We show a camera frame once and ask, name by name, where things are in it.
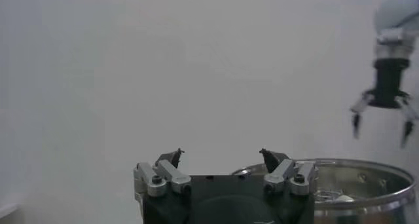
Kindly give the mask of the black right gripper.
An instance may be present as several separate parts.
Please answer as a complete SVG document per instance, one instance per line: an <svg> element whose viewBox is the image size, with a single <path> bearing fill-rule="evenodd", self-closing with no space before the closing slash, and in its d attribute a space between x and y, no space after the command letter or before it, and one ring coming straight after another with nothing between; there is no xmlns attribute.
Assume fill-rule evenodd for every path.
<svg viewBox="0 0 419 224"><path fill-rule="evenodd" d="M412 107L412 99L401 90L401 79L404 70L410 66L410 60L404 58L379 58L374 62L376 78L374 88L364 92L360 99L351 106L353 136L359 137L362 113L368 108L400 109L405 117L401 148L407 146L409 136L413 133L418 113Z"/></svg>

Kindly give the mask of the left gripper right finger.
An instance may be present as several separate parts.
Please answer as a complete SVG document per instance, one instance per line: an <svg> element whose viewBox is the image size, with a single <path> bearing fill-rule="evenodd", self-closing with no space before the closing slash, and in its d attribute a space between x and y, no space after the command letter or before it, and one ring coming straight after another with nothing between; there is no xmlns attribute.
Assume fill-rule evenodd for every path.
<svg viewBox="0 0 419 224"><path fill-rule="evenodd" d="M307 196L315 192L318 167L315 162L298 164L284 153L259 151L264 158L268 173L263 177L263 189L268 195L284 192L286 188L292 195Z"/></svg>

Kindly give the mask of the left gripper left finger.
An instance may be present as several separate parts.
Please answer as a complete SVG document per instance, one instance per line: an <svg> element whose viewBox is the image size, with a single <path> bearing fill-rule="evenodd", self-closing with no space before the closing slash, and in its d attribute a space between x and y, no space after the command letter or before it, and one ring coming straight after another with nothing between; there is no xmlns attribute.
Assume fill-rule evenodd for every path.
<svg viewBox="0 0 419 224"><path fill-rule="evenodd" d="M177 169L183 153L184 151L178 148L175 151L161 154L154 164L137 163L133 169L136 197L148 195L159 198L169 192L190 196L192 178Z"/></svg>

